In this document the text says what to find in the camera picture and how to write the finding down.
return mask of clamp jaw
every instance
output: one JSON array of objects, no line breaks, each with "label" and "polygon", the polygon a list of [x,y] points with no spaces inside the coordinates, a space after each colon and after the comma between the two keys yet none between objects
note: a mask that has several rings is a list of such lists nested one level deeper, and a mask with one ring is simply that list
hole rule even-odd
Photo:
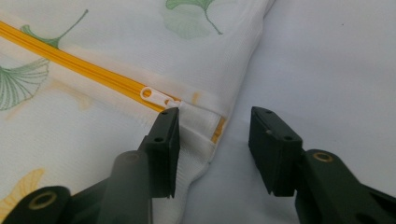
[{"label": "clamp jaw", "polygon": [[137,151],[120,154],[111,176],[71,196],[61,186],[23,198],[4,224],[149,224],[151,199],[175,196],[178,108],[164,110]]},{"label": "clamp jaw", "polygon": [[336,155],[304,151],[273,111],[251,110],[249,147],[268,193],[291,197],[303,224],[395,224],[396,199],[361,184]]}]

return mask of green ginkgo leaf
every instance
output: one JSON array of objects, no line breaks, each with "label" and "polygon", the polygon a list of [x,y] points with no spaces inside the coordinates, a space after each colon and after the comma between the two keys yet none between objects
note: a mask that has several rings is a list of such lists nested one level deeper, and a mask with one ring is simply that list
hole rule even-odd
[{"label": "green ginkgo leaf", "polygon": [[211,21],[207,15],[207,9],[209,8],[210,4],[215,0],[167,0],[166,7],[168,9],[174,9],[180,5],[193,5],[200,7],[204,13],[206,20],[215,28],[219,35],[222,35],[222,32],[218,29],[218,27]]},{"label": "green ginkgo leaf", "polygon": [[76,21],[69,29],[66,30],[66,32],[64,32],[62,35],[56,37],[56,38],[42,38],[38,35],[35,35],[32,30],[30,29],[29,25],[23,25],[21,27],[21,31],[26,33],[27,35],[34,37],[35,39],[38,39],[56,49],[59,48],[59,41],[61,41],[62,37],[64,37],[65,35],[67,35],[67,33],[69,33],[84,17],[85,15],[88,13],[88,9],[84,11],[84,14],[82,14],[82,16],[78,19],[78,21]]},{"label": "green ginkgo leaf", "polygon": [[0,67],[0,111],[31,99],[49,73],[49,62],[39,59],[17,68]]},{"label": "green ginkgo leaf", "polygon": [[173,11],[165,9],[162,12],[165,27],[183,39],[204,37],[210,34],[203,22],[199,20],[204,14],[198,8],[176,8]]}]

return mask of leaf pattern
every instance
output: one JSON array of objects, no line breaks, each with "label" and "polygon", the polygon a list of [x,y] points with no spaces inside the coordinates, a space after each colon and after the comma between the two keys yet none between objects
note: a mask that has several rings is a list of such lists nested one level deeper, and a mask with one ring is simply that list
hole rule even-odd
[{"label": "leaf pattern", "polygon": [[8,213],[11,212],[21,199],[37,189],[38,182],[43,174],[44,169],[31,171],[17,183],[5,199],[0,201],[0,223],[4,221]]},{"label": "leaf pattern", "polygon": [[175,8],[173,11],[168,9],[162,11],[165,27],[183,39],[204,37],[210,34],[203,22],[199,20],[202,14],[204,14],[202,10],[187,10],[183,7]]},{"label": "leaf pattern", "polygon": [[[89,109],[93,104],[93,99],[90,96],[88,96],[80,91],[77,91],[56,79],[53,79],[51,81],[51,83],[47,86],[46,89],[38,90],[35,95],[44,93],[46,91],[54,91],[54,90],[62,91],[64,93],[70,95],[71,97],[75,98],[76,102],[78,103],[78,109],[80,111]],[[24,102],[16,105],[15,107],[13,107],[13,110],[11,110],[8,113],[5,120],[13,119],[26,106],[26,104],[27,104],[27,101],[24,101]]]},{"label": "leaf pattern", "polygon": [[23,25],[21,27],[21,31],[26,33],[27,35],[34,37],[56,49],[59,49],[59,42],[61,41],[62,37],[64,37],[65,35],[67,35],[67,33],[69,33],[80,21],[82,21],[82,19],[85,17],[85,15],[87,15],[88,13],[88,9],[86,9],[84,11],[84,14],[82,14],[82,16],[78,19],[78,21],[76,21],[69,29],[67,29],[62,35],[56,37],[56,38],[52,38],[52,39],[48,39],[48,38],[42,38],[38,35],[35,35],[31,29],[29,25]]},{"label": "leaf pattern", "polygon": [[39,59],[18,68],[0,67],[0,111],[31,99],[47,78],[49,62]]},{"label": "leaf pattern", "polygon": [[218,27],[209,19],[207,15],[207,10],[209,9],[210,4],[215,0],[167,0],[166,7],[168,9],[174,9],[180,5],[193,5],[200,7],[204,13],[206,20],[215,28],[219,35],[222,35],[222,32],[218,29]]}]

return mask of white cloth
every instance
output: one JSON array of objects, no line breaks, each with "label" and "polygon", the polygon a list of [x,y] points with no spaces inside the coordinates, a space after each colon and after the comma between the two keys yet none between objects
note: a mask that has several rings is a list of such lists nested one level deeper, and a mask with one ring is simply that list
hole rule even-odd
[{"label": "white cloth", "polygon": [[[27,24],[42,38],[61,35],[88,9],[59,49],[182,100],[176,198],[154,200],[158,224],[181,221],[191,182],[212,160],[211,137],[220,118],[230,117],[268,6],[267,0],[185,2],[195,5],[0,0],[1,21],[18,29]],[[2,68],[39,59],[0,38]],[[34,97],[0,112],[0,198],[34,169],[45,170],[39,187],[64,185],[74,193],[87,188],[108,175],[116,155],[137,149],[156,117],[56,63],[42,62],[35,71],[48,77],[29,86],[37,90]]]}]

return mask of ginkgo leaf print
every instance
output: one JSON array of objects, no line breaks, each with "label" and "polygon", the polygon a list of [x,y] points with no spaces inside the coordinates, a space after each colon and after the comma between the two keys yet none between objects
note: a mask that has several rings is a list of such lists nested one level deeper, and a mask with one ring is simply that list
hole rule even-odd
[{"label": "ginkgo leaf print", "polygon": [[209,16],[207,15],[207,10],[209,9],[209,6],[213,1],[215,0],[167,0],[166,7],[168,9],[174,9],[175,7],[178,7],[180,5],[198,6],[204,11],[206,20],[213,26],[213,28],[215,28],[219,35],[222,35],[222,32],[218,29],[215,23],[213,23],[213,21],[209,19]]},{"label": "ginkgo leaf print", "polygon": [[200,20],[204,12],[198,8],[179,7],[172,11],[165,9],[161,14],[165,27],[183,39],[205,37],[210,34],[204,21]]},{"label": "ginkgo leaf print", "polygon": [[38,182],[43,174],[44,169],[33,170],[17,183],[5,199],[0,201],[0,223],[4,221],[21,199],[37,190]]},{"label": "ginkgo leaf print", "polygon": [[61,41],[62,37],[64,37],[65,35],[67,35],[67,33],[69,33],[80,21],[82,21],[82,19],[85,17],[85,15],[87,15],[88,13],[88,9],[86,9],[84,11],[84,14],[82,14],[82,16],[78,19],[78,21],[76,21],[69,29],[67,29],[63,34],[61,34],[60,36],[56,37],[56,38],[42,38],[38,35],[35,35],[32,30],[30,29],[29,25],[23,25],[21,27],[21,31],[26,33],[27,35],[34,37],[56,49],[59,49],[59,41]]},{"label": "ginkgo leaf print", "polygon": [[32,98],[49,73],[49,62],[39,59],[17,68],[0,66],[0,111]]}]

